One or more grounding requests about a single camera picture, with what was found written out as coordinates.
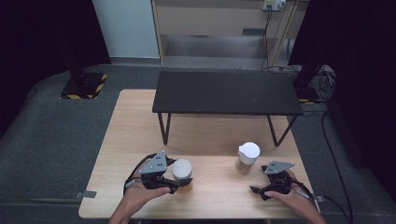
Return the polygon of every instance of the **white lid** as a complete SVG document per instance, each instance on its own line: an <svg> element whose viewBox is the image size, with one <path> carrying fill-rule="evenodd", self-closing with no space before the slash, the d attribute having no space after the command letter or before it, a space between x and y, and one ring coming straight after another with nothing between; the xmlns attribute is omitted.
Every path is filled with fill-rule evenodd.
<svg viewBox="0 0 396 224"><path fill-rule="evenodd" d="M244 164L253 164L260 155L260 148L252 142L239 147L239 158Z"/></svg>
<svg viewBox="0 0 396 224"><path fill-rule="evenodd" d="M190 178L191 172L192 166L188 160L179 159L172 165L172 174L176 180Z"/></svg>

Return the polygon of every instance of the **yellow and black hazard tape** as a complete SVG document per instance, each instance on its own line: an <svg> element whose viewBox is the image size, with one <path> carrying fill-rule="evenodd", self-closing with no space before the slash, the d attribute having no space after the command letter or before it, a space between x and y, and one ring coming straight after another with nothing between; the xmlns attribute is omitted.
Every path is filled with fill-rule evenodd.
<svg viewBox="0 0 396 224"><path fill-rule="evenodd" d="M320 104L319 100L310 100L310 99L298 99L300 101L300 104L304 105L314 105L314 104Z"/></svg>
<svg viewBox="0 0 396 224"><path fill-rule="evenodd" d="M81 99L95 99L100 91L102 90L103 86L105 85L107 79L107 75L103 74L99 85L96 88L96 91L94 94L90 95L85 95L85 94L67 94L67 95L61 95L61 99L71 99L71 100L81 100Z"/></svg>

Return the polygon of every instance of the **cup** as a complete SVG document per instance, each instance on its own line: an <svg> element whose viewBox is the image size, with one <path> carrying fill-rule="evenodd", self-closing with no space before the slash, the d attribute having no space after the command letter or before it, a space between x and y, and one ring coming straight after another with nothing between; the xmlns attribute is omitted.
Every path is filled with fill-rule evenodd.
<svg viewBox="0 0 396 224"><path fill-rule="evenodd" d="M191 177L191 173L192 173L192 165L188 160L179 159L175 161L172 165L172 175L175 180L188 179ZM187 186L179 187L177 189L177 192L186 193L189 192L191 189L192 189L192 181Z"/></svg>
<svg viewBox="0 0 396 224"><path fill-rule="evenodd" d="M238 160L235 164L236 169L242 174L247 174L259 155L259 146L252 142L246 142L239 147Z"/></svg>

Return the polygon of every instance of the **table top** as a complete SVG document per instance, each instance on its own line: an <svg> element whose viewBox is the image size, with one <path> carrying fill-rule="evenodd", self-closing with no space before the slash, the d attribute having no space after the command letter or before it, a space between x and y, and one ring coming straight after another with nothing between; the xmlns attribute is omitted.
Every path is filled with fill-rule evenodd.
<svg viewBox="0 0 396 224"><path fill-rule="evenodd" d="M120 93L100 148L87 190L95 198L83 198L79 215L109 218L122 198L122 187L134 167L148 154L164 149L172 159L192 164L192 189L167 194L148 202L133 218L297 218L276 200L263 201L249 186L269 185L262 165L270 161L295 163L291 170L311 189L292 133L274 147L266 117L236 115L175 114L170 134L163 144L157 115L151 112L155 91L124 90ZM276 131L288 126L284 116L272 118ZM235 168L237 151L254 142L261 155L247 175ZM171 169L164 175L173 178Z"/></svg>
<svg viewBox="0 0 396 224"><path fill-rule="evenodd" d="M161 72L155 113L303 114L287 76L275 74Z"/></svg>

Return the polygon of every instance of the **person's left hand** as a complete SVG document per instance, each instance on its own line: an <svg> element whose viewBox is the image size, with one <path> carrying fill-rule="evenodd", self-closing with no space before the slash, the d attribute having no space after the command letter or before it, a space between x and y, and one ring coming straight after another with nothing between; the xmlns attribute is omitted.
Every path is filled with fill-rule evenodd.
<svg viewBox="0 0 396 224"><path fill-rule="evenodd" d="M136 177L140 177L140 174L135 174L134 178ZM132 186L125 191L109 223L128 223L131 216L139 211L148 201L161 197L170 191L169 188L146 189L141 182L135 181Z"/></svg>

